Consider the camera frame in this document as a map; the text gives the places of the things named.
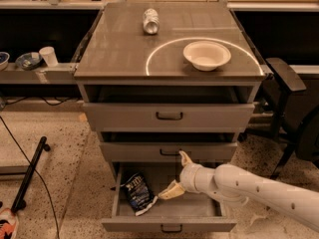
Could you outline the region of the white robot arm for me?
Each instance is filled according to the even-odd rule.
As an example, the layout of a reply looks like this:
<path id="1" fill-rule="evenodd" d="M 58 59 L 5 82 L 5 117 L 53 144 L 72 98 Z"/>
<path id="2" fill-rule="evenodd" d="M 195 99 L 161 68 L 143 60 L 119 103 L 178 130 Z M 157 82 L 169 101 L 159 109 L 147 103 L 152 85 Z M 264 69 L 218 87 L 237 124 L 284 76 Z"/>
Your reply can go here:
<path id="1" fill-rule="evenodd" d="M 194 163 L 186 152 L 179 151 L 182 171 L 159 198 L 169 200 L 186 192 L 203 193 L 231 207 L 243 206 L 249 199 L 289 216 L 319 231 L 319 193 L 267 179 L 232 164 L 217 168 Z"/>

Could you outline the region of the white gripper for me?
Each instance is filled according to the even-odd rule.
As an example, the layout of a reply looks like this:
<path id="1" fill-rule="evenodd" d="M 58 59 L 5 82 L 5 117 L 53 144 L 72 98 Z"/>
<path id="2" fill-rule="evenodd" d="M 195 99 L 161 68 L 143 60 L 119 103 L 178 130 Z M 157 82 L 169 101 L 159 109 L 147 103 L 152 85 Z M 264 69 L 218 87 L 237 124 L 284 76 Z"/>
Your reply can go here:
<path id="1" fill-rule="evenodd" d="M 165 190 L 159 193 L 159 198 L 169 200 L 179 197 L 187 192 L 213 193 L 216 189 L 214 182 L 214 169 L 200 164 L 192 163 L 188 154 L 180 150 L 181 165 L 183 170 L 179 175 L 180 183 L 174 180 Z"/>

